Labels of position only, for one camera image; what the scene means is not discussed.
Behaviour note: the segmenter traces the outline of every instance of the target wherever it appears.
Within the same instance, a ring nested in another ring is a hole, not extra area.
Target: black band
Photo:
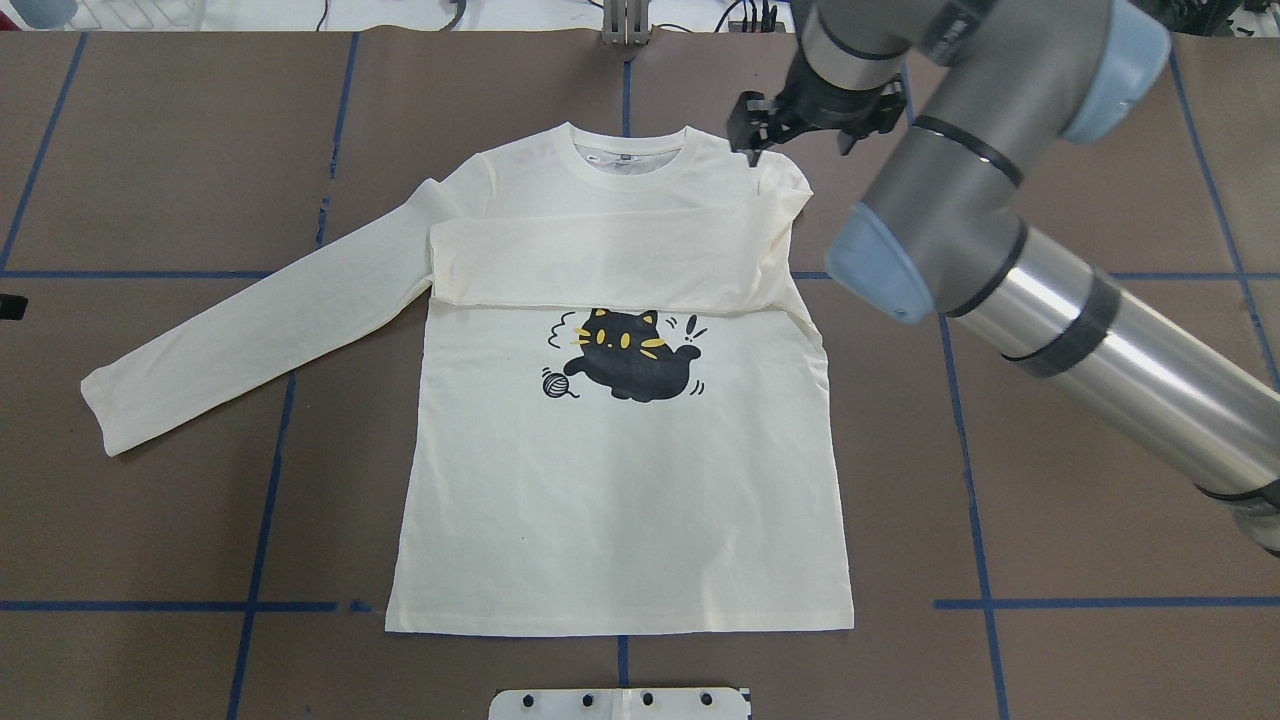
[[[1018,169],[1018,165],[1006,158],[1004,152],[983,142],[980,137],[970,135],[968,131],[957,128],[946,120],[940,120],[933,115],[915,118],[915,127],[964,145],[970,152],[982,158],[983,161],[991,163],[997,170],[1005,173],[1005,177],[1009,178],[1009,182],[1014,183],[1014,187],[1023,184],[1023,172]]]
[[[1012,270],[1014,265],[1018,264],[1018,259],[1023,256],[1024,247],[1027,247],[1027,223],[1018,220],[1018,240],[1014,241],[1014,246],[1009,250],[1005,263],[1000,265],[996,274],[987,281],[987,284],[982,286],[978,295],[974,295],[968,302],[947,313],[947,318],[960,318],[966,315],[973,311],[974,307],[982,305],[988,297],[991,297],[991,293],[996,292],[1000,283],[1005,282],[1005,278],[1009,277],[1009,270]]]
[[[26,314],[26,297],[20,295],[0,295],[0,320],[20,320]]]
[[[1272,480],[1258,489],[1234,495],[1213,492],[1196,486],[1196,489],[1219,502],[1231,506],[1231,510],[1244,515],[1280,515],[1280,479]]]
[[[1093,270],[1089,297],[1084,301],[1080,315],[1071,320],[1062,334],[1030,355],[1021,357],[1005,355],[1005,360],[1018,363],[1019,368],[1034,378],[1052,378],[1070,370],[1106,340],[1120,311],[1120,288],[1110,278]]]
[[[897,53],[890,53],[887,55],[883,54],[883,53],[867,53],[864,50],[859,50],[856,47],[851,47],[849,45],[845,45],[845,42],[842,40],[840,40],[838,37],[835,36],[835,33],[832,33],[829,29],[827,29],[827,20],[822,19],[822,13],[818,14],[818,24],[822,26],[823,35],[827,36],[827,40],[829,40],[832,45],[835,45],[836,47],[840,47],[841,53],[845,53],[847,55],[852,55],[854,58],[858,58],[859,60],[870,60],[873,63],[878,63],[878,61],[882,61],[882,60],[892,60],[895,58],[901,58],[902,55],[906,54],[906,50],[899,50]]]
[[[951,0],[924,31],[920,53],[940,65],[950,65],[995,5],[996,0]]]

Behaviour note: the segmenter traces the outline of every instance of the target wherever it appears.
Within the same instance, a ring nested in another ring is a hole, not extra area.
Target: blue grid line
[[[987,625],[987,650],[991,655],[991,674],[996,685],[996,707],[1000,720],[1009,720],[1009,698],[1005,692],[1005,670],[1000,659],[1000,635],[996,632],[996,612],[991,607],[991,579],[987,574],[987,552],[982,541],[982,518],[978,514],[978,491],[973,482],[973,462],[969,455],[969,433],[965,430],[964,405],[960,402],[960,378],[956,374],[955,352],[951,347],[951,329],[945,316],[938,315],[938,332],[942,334],[942,354],[947,366],[947,384],[951,388],[951,415],[956,433],[960,437],[960,454],[964,459],[964,482],[969,491],[969,530],[973,536],[973,553],[978,566],[978,589],[982,593],[983,619]]]
[[[360,33],[351,33],[351,46],[347,50],[347,72],[342,78],[342,99],[338,100],[338,120],[333,126],[333,154],[329,155],[329,179],[338,174],[338,147],[342,145],[342,127],[347,122],[347,99],[351,97],[351,76],[356,69],[356,49],[360,47]]]
[[[271,536],[271,514],[275,511],[275,491],[280,484],[283,465],[284,434],[289,429],[289,415],[293,411],[293,393],[297,388],[297,373],[289,372],[289,383],[284,388],[284,407],[280,410],[280,427],[275,434],[275,455],[271,459],[271,479],[266,486],[266,501],[262,505],[262,524],[257,532],[257,551],[253,553],[253,575],[248,583],[248,600],[244,607],[244,621],[241,625],[239,651],[236,653],[236,673],[232,676],[230,697],[227,703],[227,720],[236,720],[239,711],[241,691],[244,687],[244,667],[248,664],[248,647],[253,637],[253,616],[257,612],[257,594],[262,585],[262,565],[266,562],[266,542]]]
[[[316,250],[324,247],[324,228],[329,224],[329,196],[320,199],[320,213],[316,217]]]
[[[1117,281],[1238,281],[1235,273],[1108,273]]]
[[[356,51],[360,47],[360,33],[351,33],[351,46],[347,50],[347,69],[342,78],[342,97],[338,100],[338,119],[333,123],[333,151],[329,154],[329,181],[338,177],[338,152],[342,150],[342,128],[347,123],[347,101],[351,99],[351,78],[356,70]],[[320,199],[320,211],[316,217],[316,249],[324,247],[324,231],[329,225],[329,201],[332,195]]]
[[[936,600],[934,610],[1094,610],[1123,607],[1280,607],[1280,596],[1254,597],[1016,597]]]
[[[622,137],[631,137],[631,60],[622,63]]]
[[[631,639],[618,635],[618,687],[631,687]]]
[[[115,281],[115,279],[165,279],[165,281],[227,281],[261,279],[275,270],[4,270],[3,278],[26,279],[73,279],[73,281]]]
[[[1257,336],[1258,346],[1262,348],[1262,357],[1266,360],[1267,373],[1271,375],[1271,386],[1280,388],[1280,370],[1276,369],[1276,360],[1271,354],[1271,343],[1267,341],[1267,333],[1262,328],[1262,320],[1258,318],[1258,306],[1253,301],[1253,291],[1249,290],[1249,281],[1244,273],[1244,263],[1240,260],[1240,251],[1235,245],[1231,224],[1228,222],[1226,211],[1222,209],[1222,199],[1217,192],[1217,183],[1213,182],[1213,172],[1210,169],[1208,159],[1204,156],[1204,146],[1201,143],[1199,132],[1196,129],[1196,119],[1192,118],[1192,109],[1187,102],[1187,90],[1183,87],[1183,73],[1178,68],[1176,50],[1169,51],[1169,69],[1174,76],[1174,86],[1178,88],[1178,104],[1181,106],[1187,132],[1190,135],[1192,147],[1196,150],[1196,160],[1199,163],[1201,174],[1204,176],[1204,184],[1208,187],[1208,196],[1213,202],[1213,213],[1217,215],[1217,224],[1222,229],[1226,251],[1231,256],[1231,266],[1235,268],[1235,275],[1240,282],[1240,292],[1244,293],[1244,304],[1249,310],[1249,322],[1253,323],[1253,334]]]
[[[72,54],[72,63],[67,68],[67,77],[63,78],[63,88],[54,102],[54,111],[49,115],[49,124],[45,126],[45,135],[40,138],[40,147],[36,150],[36,159],[31,163],[31,173],[27,174],[27,184],[22,188],[18,199],[18,208],[13,211],[13,222],[9,223],[9,234],[5,237],[4,249],[0,249],[0,270],[9,264],[9,254],[18,241],[18,228],[22,227],[22,217],[27,214],[27,201],[31,200],[31,191],[36,188],[36,178],[40,177],[40,167],[45,163],[45,152],[49,151],[49,142],[54,138],[54,128],[58,127],[58,118],[63,114],[63,105],[67,95],[72,90],[72,81],[76,79],[76,69],[79,68],[81,55],[84,54],[84,45],[88,42],[88,33],[82,32],[76,42],[76,53]]]
[[[247,602],[168,600],[3,600],[0,612],[243,612]],[[337,602],[260,602],[259,612],[337,612]]]
[[[622,63],[622,137],[631,137],[631,60]],[[618,635],[618,687],[631,685],[631,642]]]

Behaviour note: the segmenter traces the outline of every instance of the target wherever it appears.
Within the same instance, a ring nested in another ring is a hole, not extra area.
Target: white long-sleeve shirt
[[[95,370],[116,455],[352,342],[429,287],[387,629],[852,626],[826,355],[787,268],[809,197],[684,131],[564,124]]]

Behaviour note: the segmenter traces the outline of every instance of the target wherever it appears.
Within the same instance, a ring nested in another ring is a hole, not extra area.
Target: folded sleeve
[[[81,382],[119,455],[378,329],[431,284],[433,224],[492,187],[475,156],[444,182],[161,334]]]

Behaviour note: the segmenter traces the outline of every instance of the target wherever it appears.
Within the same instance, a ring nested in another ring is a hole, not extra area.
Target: black cat graphic
[[[649,402],[676,397],[689,384],[689,363],[703,355],[692,345],[672,350],[658,336],[658,313],[640,315],[596,307],[575,331],[582,356],[564,364],[564,374],[586,373],[613,397]]]

